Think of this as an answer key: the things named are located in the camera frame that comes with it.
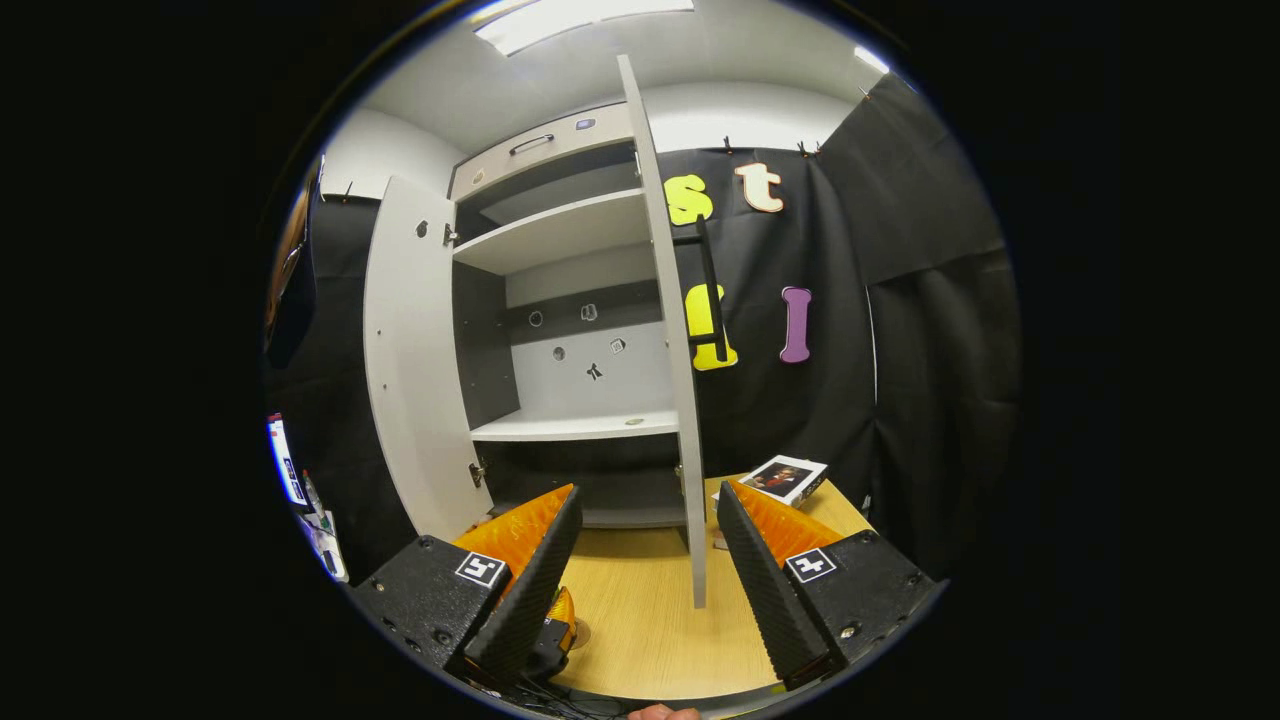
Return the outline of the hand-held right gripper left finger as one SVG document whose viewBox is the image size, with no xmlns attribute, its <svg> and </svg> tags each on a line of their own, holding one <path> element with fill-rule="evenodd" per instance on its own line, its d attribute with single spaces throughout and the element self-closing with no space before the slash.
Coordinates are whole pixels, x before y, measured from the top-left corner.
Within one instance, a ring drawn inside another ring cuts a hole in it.
<svg viewBox="0 0 1280 720">
<path fill-rule="evenodd" d="M 529 674 L 581 529 L 580 488 L 566 484 L 454 541 L 411 541 L 352 596 L 430 671 L 511 693 Z"/>
</svg>

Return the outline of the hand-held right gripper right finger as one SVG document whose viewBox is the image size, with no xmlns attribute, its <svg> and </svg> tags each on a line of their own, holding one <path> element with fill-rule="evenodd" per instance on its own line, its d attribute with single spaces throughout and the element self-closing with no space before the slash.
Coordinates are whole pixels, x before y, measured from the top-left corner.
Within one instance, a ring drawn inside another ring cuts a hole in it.
<svg viewBox="0 0 1280 720">
<path fill-rule="evenodd" d="M 869 667 L 948 589 L 877 530 L 840 533 L 737 482 L 716 516 L 787 691 Z"/>
</svg>

